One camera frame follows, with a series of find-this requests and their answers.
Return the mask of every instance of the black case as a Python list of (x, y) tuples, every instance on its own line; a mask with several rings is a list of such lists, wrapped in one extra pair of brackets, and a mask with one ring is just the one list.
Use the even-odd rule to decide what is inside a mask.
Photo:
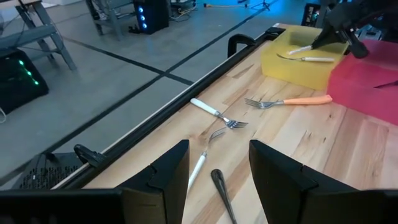
[(21, 50), (0, 57), (0, 68), (0, 108), (6, 114), (49, 92), (43, 77)]

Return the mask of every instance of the wooden table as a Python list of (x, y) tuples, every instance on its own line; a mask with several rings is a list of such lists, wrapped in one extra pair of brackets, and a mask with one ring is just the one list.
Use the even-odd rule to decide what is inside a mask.
[[(244, 104), (243, 98), (268, 101), (325, 94), (265, 77), (260, 54), (269, 44), (262, 44), (197, 96), (227, 117), (249, 125), (228, 130), (212, 144), (205, 165), (187, 195), (183, 223), (230, 223), (210, 178), (213, 169), (224, 173), (238, 223), (266, 223), (249, 167), (250, 139), (258, 139), (358, 189), (398, 187), (397, 126), (335, 103), (276, 106), (268, 110)], [(190, 140), (192, 171), (208, 136), (223, 126), (221, 120), (188, 103), (85, 188), (117, 186), (181, 139)]]

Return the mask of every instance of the fork handle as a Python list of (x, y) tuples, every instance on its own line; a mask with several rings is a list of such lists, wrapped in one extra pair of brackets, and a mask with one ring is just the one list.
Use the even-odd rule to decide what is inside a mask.
[(212, 108), (211, 106), (207, 105), (206, 103), (196, 99), (196, 98), (192, 98), (191, 99), (191, 103), (209, 113), (211, 113), (212, 115), (217, 116), (217, 114), (219, 114), (220, 112), (218, 112), (216, 109)]
[(330, 103), (331, 101), (332, 101), (331, 96), (325, 95), (325, 96), (284, 100), (284, 104), (285, 105), (321, 105), (324, 103)]
[(304, 57), (302, 60), (306, 62), (334, 62), (334, 58), (324, 58), (324, 57)]
[(198, 160), (197, 164), (195, 165), (195, 168), (193, 168), (192, 174), (191, 174), (191, 176), (189, 177), (189, 180), (188, 180), (188, 190), (187, 190), (187, 192), (189, 192), (189, 190), (191, 189), (192, 184), (196, 180), (196, 178), (197, 178), (197, 176), (198, 176), (198, 174), (200, 172), (201, 167), (203, 167), (203, 164), (205, 163), (205, 160), (206, 160), (206, 156), (207, 156), (207, 153), (203, 152), (200, 155), (199, 160)]

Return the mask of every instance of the pink block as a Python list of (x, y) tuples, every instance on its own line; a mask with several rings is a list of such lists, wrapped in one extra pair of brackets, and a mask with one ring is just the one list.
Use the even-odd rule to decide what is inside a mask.
[(398, 125), (398, 44), (365, 40), (368, 57), (346, 56), (331, 72), (328, 94), (335, 103)]

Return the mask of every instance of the orange-handled fork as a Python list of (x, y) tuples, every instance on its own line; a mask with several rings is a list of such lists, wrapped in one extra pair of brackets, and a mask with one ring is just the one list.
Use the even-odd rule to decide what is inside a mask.
[(278, 100), (274, 102), (260, 102), (255, 100), (250, 100), (245, 98), (245, 103), (250, 106), (254, 106), (259, 109), (268, 109), (275, 105), (321, 105), (325, 103), (330, 103), (332, 98), (330, 95), (325, 96), (314, 96), (308, 98), (296, 98), (296, 99), (288, 99), (288, 100)]

